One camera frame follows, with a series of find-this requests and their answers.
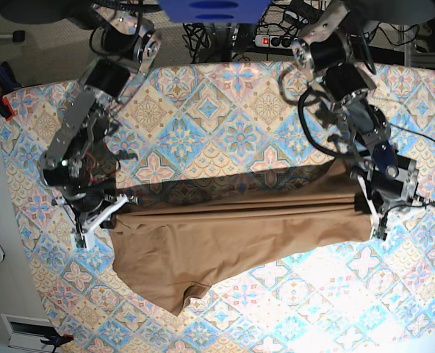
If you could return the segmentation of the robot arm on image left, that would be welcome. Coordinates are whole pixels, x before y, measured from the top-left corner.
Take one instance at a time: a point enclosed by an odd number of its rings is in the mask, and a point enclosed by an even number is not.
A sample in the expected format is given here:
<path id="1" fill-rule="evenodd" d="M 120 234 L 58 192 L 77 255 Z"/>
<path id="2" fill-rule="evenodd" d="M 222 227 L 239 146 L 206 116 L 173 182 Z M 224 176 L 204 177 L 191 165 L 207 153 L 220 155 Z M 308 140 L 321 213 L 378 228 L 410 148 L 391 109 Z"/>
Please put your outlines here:
<path id="1" fill-rule="evenodd" d="M 86 250 L 96 245 L 95 230 L 113 228 L 116 212 L 132 202 L 116 192 L 115 175 L 120 161 L 135 154 L 111 153 L 112 167 L 93 154 L 107 152 L 105 139 L 118 130 L 118 113 L 144 84 L 161 46 L 160 33 L 144 16 L 159 5 L 92 1 L 90 9 L 100 21 L 89 38 L 97 57 L 79 80 L 80 91 L 38 162 L 41 182 L 61 194 L 53 203 L 73 213 L 73 247 Z"/>

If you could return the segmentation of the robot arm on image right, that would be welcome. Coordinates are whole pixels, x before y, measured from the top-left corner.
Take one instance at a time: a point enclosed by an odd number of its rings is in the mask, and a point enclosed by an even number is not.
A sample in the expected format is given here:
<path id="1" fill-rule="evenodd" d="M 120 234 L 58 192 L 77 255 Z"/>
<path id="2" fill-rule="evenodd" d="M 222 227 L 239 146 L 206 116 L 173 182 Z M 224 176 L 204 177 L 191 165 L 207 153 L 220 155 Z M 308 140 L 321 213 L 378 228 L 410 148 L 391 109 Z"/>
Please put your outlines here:
<path id="1" fill-rule="evenodd" d="M 351 178 L 362 189 L 355 197 L 357 211 L 372 216 L 371 235 L 385 240 L 392 227 L 389 216 L 411 214 L 415 208 L 435 207 L 435 200 L 417 194 L 416 160 L 404 157 L 390 144 L 393 125 L 367 100 L 376 89 L 376 69 L 364 34 L 366 21 L 417 25 L 435 17 L 435 1 L 331 1 L 322 15 L 292 41 L 295 67 L 307 81 L 296 107 L 308 142 L 323 154 L 350 160 Z M 320 145 L 304 115 L 314 96 L 328 105 L 346 136 L 332 135 L 347 151 Z"/>

